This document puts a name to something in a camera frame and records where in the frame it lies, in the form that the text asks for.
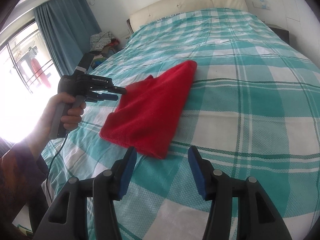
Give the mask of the person's left hand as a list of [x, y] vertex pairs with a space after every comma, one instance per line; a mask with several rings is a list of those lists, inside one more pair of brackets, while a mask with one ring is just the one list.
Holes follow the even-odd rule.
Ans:
[[85, 107], [83, 96], [59, 93], [49, 100], [37, 124], [37, 130], [50, 139], [63, 138], [79, 126]]

